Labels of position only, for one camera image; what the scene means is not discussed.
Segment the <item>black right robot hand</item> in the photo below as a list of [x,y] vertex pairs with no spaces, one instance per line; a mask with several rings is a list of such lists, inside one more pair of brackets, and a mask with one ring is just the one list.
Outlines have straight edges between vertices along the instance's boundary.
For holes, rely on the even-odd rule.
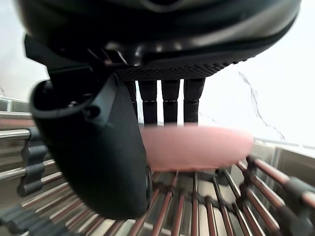
[[299,0],[17,0],[28,58],[47,67],[30,110],[78,197],[111,219],[141,217],[151,170],[216,169],[198,124],[205,79],[255,57]]

